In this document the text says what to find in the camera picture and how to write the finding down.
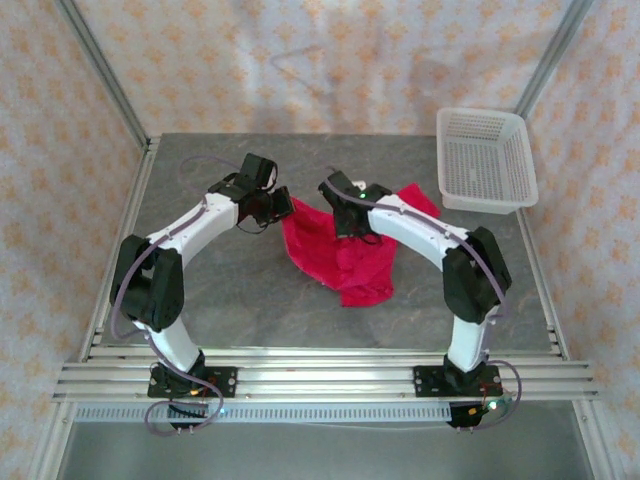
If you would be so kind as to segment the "aluminium table side rail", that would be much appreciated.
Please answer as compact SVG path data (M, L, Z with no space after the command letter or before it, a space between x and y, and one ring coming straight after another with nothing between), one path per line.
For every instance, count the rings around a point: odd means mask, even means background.
M615 448L610 445L614 439L614 431L604 405L604 390L595 380L593 365L588 361L578 361L572 357L527 212L520 209L516 217L544 311L555 363L559 367L580 366L584 371L583 376L573 376L562 382L566 385L573 383L576 388L574 392L576 396L571 399L572 410L593 478L594 480L626 480L622 462Z
M149 140L149 144L144 147L138 166L134 170L99 295L83 337L80 353L75 358L81 364L87 362L95 339L101 340L104 326L108 324L110 311L108 298L119 245L122 238L130 233L135 225L160 140L160 137L152 137ZM36 450L26 476L27 480L56 480L77 407L77 402L65 398L51 398L48 404L48 416L43 431L38 437Z

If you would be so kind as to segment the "aluminium base rail beam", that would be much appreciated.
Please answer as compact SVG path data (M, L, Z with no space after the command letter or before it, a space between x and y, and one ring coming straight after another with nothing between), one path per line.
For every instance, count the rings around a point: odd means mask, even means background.
M413 369L441 364L443 353L399 349L242 347L205 350L207 364L234 366L236 401L408 402ZM525 401L571 400L580 366L559 367L553 353L501 356L500 377ZM63 365L54 398L139 401L147 398L153 352L144 346L94 346L86 363Z

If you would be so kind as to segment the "red t-shirt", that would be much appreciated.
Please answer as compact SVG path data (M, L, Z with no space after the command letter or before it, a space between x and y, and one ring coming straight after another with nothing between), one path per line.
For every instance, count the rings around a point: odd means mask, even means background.
M340 294L346 308L381 304L394 294L392 271L398 242L339 238L333 216L297 198L282 220L287 254L296 267Z

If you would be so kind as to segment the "white perforated plastic basket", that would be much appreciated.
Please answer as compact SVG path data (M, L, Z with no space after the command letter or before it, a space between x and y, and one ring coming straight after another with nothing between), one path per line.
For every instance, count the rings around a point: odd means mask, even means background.
M445 208L508 215L539 200L524 119L447 107L436 115L438 186Z

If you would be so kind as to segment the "aluminium frame post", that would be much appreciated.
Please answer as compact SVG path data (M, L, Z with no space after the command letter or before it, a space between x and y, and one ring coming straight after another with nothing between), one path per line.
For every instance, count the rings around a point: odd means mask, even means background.
M552 73L578 32L594 0L571 0L568 9L548 42L533 75L527 83L514 113L527 119L543 92Z
M134 111L115 71L84 18L76 0L53 0L53 2L78 40L84 55L94 68L108 96L114 102L135 143L146 151L150 143L150 137Z

